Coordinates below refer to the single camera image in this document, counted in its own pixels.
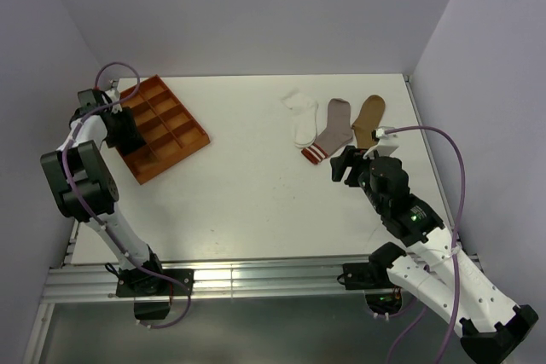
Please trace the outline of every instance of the tabletop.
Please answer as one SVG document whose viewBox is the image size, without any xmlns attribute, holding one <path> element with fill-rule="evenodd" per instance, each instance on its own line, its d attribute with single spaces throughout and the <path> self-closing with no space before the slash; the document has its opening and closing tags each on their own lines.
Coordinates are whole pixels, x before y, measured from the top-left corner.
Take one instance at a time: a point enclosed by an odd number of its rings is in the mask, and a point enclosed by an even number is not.
<svg viewBox="0 0 546 364">
<path fill-rule="evenodd" d="M 387 241 L 360 188 L 331 180 L 329 161 L 312 165 L 292 144 L 290 112 L 280 103 L 298 89 L 318 103 L 326 126 L 332 98 L 351 103 L 351 121 L 373 94 L 386 103 L 381 125 L 415 125 L 401 74 L 163 78 L 211 143 L 139 185 L 115 149 L 102 155 L 119 189 L 119 207 L 162 261 L 370 254 Z M 119 90 L 136 83 L 122 78 Z M 411 191 L 448 221 L 420 131 L 398 135 Z M 115 262 L 89 227 L 80 226 L 73 264 Z"/>
</svg>

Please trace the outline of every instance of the striped sock cuff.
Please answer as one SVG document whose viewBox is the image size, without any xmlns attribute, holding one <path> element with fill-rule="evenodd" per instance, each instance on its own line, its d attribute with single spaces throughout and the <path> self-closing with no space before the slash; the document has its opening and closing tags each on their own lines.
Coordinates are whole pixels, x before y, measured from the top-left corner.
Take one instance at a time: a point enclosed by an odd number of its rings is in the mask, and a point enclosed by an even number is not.
<svg viewBox="0 0 546 364">
<path fill-rule="evenodd" d="M 312 144 L 310 147 L 302 149 L 301 153 L 314 165 L 320 164 L 328 157 L 317 144 Z"/>
</svg>

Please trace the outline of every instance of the wooden box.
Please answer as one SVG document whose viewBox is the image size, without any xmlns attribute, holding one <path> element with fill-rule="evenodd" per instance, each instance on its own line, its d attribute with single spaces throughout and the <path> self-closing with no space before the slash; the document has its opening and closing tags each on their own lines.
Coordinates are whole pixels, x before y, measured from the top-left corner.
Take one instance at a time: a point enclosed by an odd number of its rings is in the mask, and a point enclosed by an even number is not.
<svg viewBox="0 0 546 364">
<path fill-rule="evenodd" d="M 121 93 L 128 96 L 135 88 Z M 122 104 L 129 107 L 146 145 L 122 158 L 142 185 L 211 140 L 185 106 L 158 76 L 140 84 L 137 95 Z"/>
</svg>

